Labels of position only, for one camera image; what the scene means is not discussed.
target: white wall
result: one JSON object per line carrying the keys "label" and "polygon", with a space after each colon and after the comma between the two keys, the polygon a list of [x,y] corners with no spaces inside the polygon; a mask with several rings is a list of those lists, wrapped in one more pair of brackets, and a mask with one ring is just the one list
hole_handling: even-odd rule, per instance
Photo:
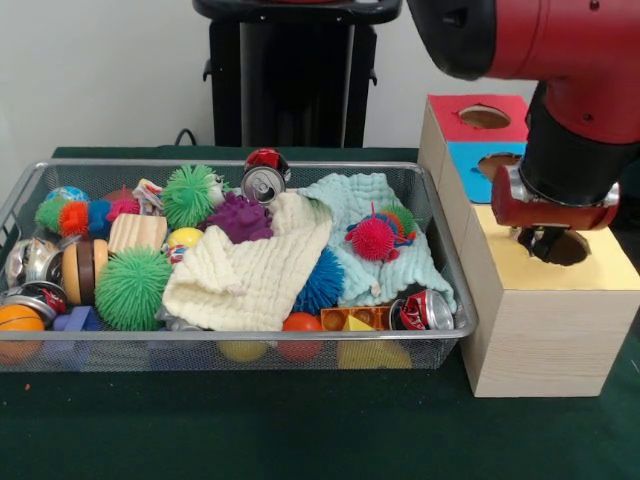
{"label": "white wall", "polygon": [[[532,91],[441,74],[406,6],[377,32],[368,146],[417,146],[427,92]],[[154,146],[183,127],[211,143],[208,55],[208,21],[189,0],[0,0],[0,197],[59,145]]]}

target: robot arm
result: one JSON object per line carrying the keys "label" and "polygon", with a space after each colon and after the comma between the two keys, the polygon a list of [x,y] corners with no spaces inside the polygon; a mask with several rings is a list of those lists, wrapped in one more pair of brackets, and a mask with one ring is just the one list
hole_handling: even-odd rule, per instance
{"label": "robot arm", "polygon": [[617,181],[640,154],[640,2],[408,0],[450,76],[538,80],[526,153],[501,167],[502,225],[588,230],[617,211]]}

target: red box top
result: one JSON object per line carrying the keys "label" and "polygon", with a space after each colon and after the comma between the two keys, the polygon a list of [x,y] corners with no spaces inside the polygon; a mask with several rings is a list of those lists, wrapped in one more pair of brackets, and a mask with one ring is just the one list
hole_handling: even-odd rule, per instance
{"label": "red box top", "polygon": [[447,142],[526,142],[528,105],[519,95],[429,95]]}

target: black stand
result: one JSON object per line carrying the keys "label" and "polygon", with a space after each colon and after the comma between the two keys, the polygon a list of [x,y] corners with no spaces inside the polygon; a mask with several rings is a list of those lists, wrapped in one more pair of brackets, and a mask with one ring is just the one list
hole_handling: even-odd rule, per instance
{"label": "black stand", "polygon": [[361,147],[375,23],[400,0],[279,4],[193,0],[212,19],[216,145]]}

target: red spiky toy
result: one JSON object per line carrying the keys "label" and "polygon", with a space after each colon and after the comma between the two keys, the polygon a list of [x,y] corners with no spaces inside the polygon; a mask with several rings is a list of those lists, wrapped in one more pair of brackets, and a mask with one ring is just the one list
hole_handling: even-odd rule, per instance
{"label": "red spiky toy", "polygon": [[373,203],[371,216],[349,226],[347,232],[345,240],[351,242],[353,250],[365,260],[390,262],[400,255],[394,248],[398,235],[389,223],[376,216]]}

